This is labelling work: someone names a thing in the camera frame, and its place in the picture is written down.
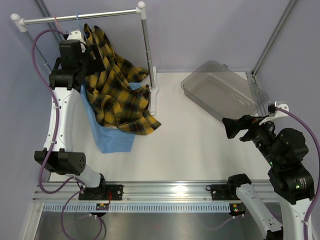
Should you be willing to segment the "aluminium frame post left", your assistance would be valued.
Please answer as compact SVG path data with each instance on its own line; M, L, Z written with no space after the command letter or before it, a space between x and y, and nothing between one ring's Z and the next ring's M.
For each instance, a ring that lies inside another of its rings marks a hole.
M40 15L43 17L43 18L46 18L46 17L52 17L52 14L50 13L46 3L44 0L33 0L33 2L35 3L36 7L38 8L39 12L40 12ZM49 29L55 29L55 30L58 30L58 27L53 23L53 22L47 22L46 23L46 26L49 28ZM54 37L55 39L55 42L57 43L57 45L59 45L60 41L62 41L64 38L58 34L57 32L51 32L52 36Z

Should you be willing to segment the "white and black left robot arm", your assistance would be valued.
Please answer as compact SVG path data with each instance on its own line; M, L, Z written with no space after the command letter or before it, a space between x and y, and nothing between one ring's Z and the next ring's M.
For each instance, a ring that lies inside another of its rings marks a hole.
M74 151L73 122L85 78L105 68L97 46L87 46L83 40L63 40L59 52L49 75L51 113L47 138L43 149L34 153L34 160L41 165L38 184L43 192L54 194L42 185L43 172L47 170L78 181L85 186L84 193L101 200L108 192L105 178L87 165L83 152Z

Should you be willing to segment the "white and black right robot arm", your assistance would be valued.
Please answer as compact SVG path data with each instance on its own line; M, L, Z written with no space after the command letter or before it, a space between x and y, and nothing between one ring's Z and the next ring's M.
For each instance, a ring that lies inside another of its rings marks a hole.
M228 139L245 130L240 141L253 142L270 165L269 181L280 204L282 222L275 220L258 198L246 174L230 176L226 193L242 201L265 240L310 240L313 237L310 217L317 194L314 179L302 163L309 152L306 139L293 128L275 134L273 119L244 115L239 119L223 118L222 122Z

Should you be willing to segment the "clear plastic bin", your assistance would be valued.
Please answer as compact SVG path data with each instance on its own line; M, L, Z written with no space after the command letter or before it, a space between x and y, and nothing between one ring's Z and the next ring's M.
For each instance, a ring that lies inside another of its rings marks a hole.
M217 120L255 115L269 96L253 83L209 60L181 82L186 97Z

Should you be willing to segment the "aluminium frame post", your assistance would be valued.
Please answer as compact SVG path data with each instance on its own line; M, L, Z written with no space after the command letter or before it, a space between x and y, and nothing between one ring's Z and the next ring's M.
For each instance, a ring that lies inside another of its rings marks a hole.
M39 12L40 12L40 15L43 17L43 18L46 18L46 17L52 17L52 14L50 13L46 3L44 0L33 0L33 2L35 3L36 7L38 8ZM58 27L53 23L53 22L47 22L46 23L46 26L49 28L49 29L55 29L55 30L58 30ZM55 39L55 42L57 43L57 45L59 45L60 41L62 41L64 38L58 34L57 32L51 32L52 36L54 37Z
M292 14L296 4L298 3L298 0L289 0L284 11L282 12L279 20L277 21L277 24L270 35L260 57L258 58L258 61L256 62L253 70L251 71L252 76L255 78L257 73L259 72L260 68L262 67L264 61L266 60L269 52L271 51L273 45L275 44L278 36L280 35L281 31L283 30L286 22L290 18L290 15Z

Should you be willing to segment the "white and metal clothes rack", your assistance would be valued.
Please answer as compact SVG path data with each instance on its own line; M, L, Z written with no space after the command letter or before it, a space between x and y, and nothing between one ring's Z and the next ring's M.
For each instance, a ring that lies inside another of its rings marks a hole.
M148 111L150 115L155 116L157 112L157 70L156 67L153 66L151 50L150 50L150 42L148 35L148 27L147 27L147 11L146 4L143 1L137 3L137 7L131 10L120 10L120 11L111 11L111 12L102 12L102 13L92 13L92 14L83 14L80 15L80 19L88 18L102 18L102 17L110 17L110 16L124 16L124 15L139 15L142 26L142 33L144 37L145 44L145 52L146 52L146 60L148 65L148 77L150 80L149 86L149 104ZM10 16L11 20L15 23L15 25L19 28L20 32L27 32L27 24L41 24L41 23L49 23L55 20L54 17L44 17L40 19L31 19L25 20L20 17L18 14L13 13ZM129 62L126 58L118 55L111 45L106 33L100 29L98 26L94 26L90 28L87 24L84 26L85 34L87 35L87 42L97 45L99 54L102 59L105 61L105 66L108 69L112 69L115 73L120 73L120 80L126 78L124 85L127 86L132 81L137 81L139 78L139 74L144 75L146 72L141 68L135 68L135 66Z

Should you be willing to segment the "light blue shirt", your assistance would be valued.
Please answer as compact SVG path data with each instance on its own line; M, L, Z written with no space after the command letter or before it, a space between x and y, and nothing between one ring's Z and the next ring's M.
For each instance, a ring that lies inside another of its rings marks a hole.
M99 125L96 121L95 113L90 106L84 85L81 86L80 97L87 113L97 148L103 154L130 152L132 150L136 135L123 132L114 127L104 127Z

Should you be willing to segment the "aluminium mounting rail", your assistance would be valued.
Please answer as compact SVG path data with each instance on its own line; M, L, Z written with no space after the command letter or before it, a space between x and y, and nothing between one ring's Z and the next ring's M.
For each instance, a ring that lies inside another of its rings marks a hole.
M120 185L112 192L112 203L240 203L230 196L210 190L210 185L224 185L219 181L107 181L107 185ZM264 203L278 201L271 184L267 181L252 181L255 193ZM46 194L37 186L33 195L33 202L64 202L80 189L74 181L67 183L59 192Z

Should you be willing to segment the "light blue wire hanger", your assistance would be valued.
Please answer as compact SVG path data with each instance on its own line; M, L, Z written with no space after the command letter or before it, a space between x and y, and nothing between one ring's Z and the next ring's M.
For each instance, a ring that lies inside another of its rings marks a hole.
M76 22L77 22L77 24L78 24L78 26L79 26L79 28L80 28L83 36L84 36L84 39L85 39L85 40L88 40L90 34L89 34L89 32L87 32L87 31L85 30L85 26L80 23L79 12L76 13Z

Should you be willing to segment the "yellow plaid shirt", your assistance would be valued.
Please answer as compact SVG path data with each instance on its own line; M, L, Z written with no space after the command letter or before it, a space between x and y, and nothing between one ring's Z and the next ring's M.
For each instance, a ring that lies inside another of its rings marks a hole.
M85 79L85 92L95 114L97 123L103 127L116 127L122 132L145 136L161 126L149 113L149 86L134 89L131 84L141 83L148 75L139 74L136 81L124 85L120 73L105 66L105 71L97 72Z

